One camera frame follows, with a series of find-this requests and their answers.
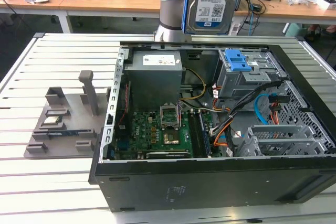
metal table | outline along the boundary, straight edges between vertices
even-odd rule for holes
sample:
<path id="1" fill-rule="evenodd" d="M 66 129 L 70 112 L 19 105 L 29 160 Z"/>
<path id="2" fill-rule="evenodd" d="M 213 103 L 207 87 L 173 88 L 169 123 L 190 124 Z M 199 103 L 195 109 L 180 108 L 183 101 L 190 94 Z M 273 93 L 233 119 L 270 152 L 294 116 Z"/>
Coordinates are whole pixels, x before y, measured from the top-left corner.
<path id="1" fill-rule="evenodd" d="M 120 41 L 151 39 L 146 35 L 45 34 L 31 40 L 0 83 L 0 223 L 245 223 L 252 218 L 264 223 L 335 223 L 336 186 L 299 205 L 113 214 L 99 187 L 87 183 L 90 158 L 23 158 L 48 87 L 81 93 L 79 71 L 93 70 L 96 92 L 105 92 L 113 77 Z M 288 37 L 193 39 L 280 45 L 336 113 L 336 73 L 305 42 Z"/>

open computer tower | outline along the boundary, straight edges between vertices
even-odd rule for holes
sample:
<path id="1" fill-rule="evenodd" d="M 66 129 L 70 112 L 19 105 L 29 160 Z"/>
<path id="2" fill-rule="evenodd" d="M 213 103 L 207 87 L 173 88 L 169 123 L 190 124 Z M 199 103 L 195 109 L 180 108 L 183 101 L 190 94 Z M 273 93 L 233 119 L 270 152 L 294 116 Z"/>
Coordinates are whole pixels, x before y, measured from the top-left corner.
<path id="1" fill-rule="evenodd" d="M 335 125 L 279 46 L 123 42 L 91 172 L 112 211 L 300 203 Z"/>

floor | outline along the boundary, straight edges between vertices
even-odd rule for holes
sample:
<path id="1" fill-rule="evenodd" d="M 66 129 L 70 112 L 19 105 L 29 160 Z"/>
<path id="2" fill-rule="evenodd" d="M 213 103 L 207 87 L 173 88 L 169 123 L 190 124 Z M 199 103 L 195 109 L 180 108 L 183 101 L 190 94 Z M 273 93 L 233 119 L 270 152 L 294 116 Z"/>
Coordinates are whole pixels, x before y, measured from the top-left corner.
<path id="1" fill-rule="evenodd" d="M 61 26 L 56 18 L 52 22 L 50 16 L 21 15 L 23 21 L 12 15 L 14 24 L 0 25 L 0 80 L 16 61 L 35 32 L 61 33 Z M 152 34 L 159 23 L 156 18 L 140 18 L 132 21 L 131 18 L 106 18 L 108 28 L 103 28 L 101 17 L 71 17 L 74 33 L 104 33 L 104 34 Z M 282 23 L 260 23 L 255 29 L 254 36 L 284 36 Z M 248 31 L 241 30 L 240 35 L 247 35 Z M 336 37 L 322 33 L 321 38 L 311 46 L 324 59 L 336 43 Z M 336 50 L 328 58 L 328 63 L 336 65 Z"/>

hard drive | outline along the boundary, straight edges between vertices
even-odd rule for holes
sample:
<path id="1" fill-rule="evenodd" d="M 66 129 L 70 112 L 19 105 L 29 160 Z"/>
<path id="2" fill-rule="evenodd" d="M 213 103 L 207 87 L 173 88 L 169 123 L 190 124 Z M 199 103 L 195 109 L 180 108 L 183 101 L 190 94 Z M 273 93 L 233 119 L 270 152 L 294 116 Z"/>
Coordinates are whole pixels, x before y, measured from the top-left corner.
<path id="1" fill-rule="evenodd" d="M 238 0 L 184 0 L 185 34 L 224 35 L 230 30 Z"/>

desk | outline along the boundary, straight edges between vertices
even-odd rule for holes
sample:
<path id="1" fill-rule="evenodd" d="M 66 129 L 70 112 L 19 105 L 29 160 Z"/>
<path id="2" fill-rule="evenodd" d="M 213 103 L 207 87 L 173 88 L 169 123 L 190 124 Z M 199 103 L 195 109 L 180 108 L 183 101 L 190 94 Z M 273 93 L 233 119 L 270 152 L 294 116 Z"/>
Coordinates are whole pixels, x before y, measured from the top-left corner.
<path id="1" fill-rule="evenodd" d="M 32 5 L 24 0 L 6 0 L 18 14 L 56 15 L 58 16 L 64 33 L 72 31 L 70 19 L 65 11 L 59 9 L 63 0 L 49 0 L 48 2 Z M 12 14 L 3 0 L 0 0 L 0 13 Z"/>
<path id="2" fill-rule="evenodd" d="M 273 224 L 335 223 L 336 185 L 304 204 L 112 214 L 99 187 L 87 182 L 91 158 L 23 158 L 46 103 L 48 87 L 61 86 L 64 93 L 82 93 L 78 74 L 92 70 L 96 92 L 104 93 L 112 82 L 118 41 L 151 39 L 149 35 L 45 34 L 31 40 L 0 83 L 0 223 L 245 223 L 250 218 Z M 197 36 L 193 40 L 280 45 L 303 76 L 315 83 L 312 85 L 316 91 L 326 99 L 336 94 L 336 87 L 323 83 L 331 78 L 326 71 L 335 75 L 334 71 L 305 42 L 257 36 Z"/>
<path id="3" fill-rule="evenodd" d="M 263 2 L 267 10 L 260 17 L 261 22 L 336 24 L 335 10 L 321 10 L 312 3 L 289 6 L 284 0 Z M 64 33 L 72 32 L 69 16 L 158 18 L 160 13 L 160 0 L 50 0 L 36 5 L 9 0 L 9 4 L 20 14 L 57 15 Z M 12 13 L 3 2 L 0 2 L 0 12 Z M 242 22 L 247 13 L 247 4 L 242 1 L 233 22 Z"/>

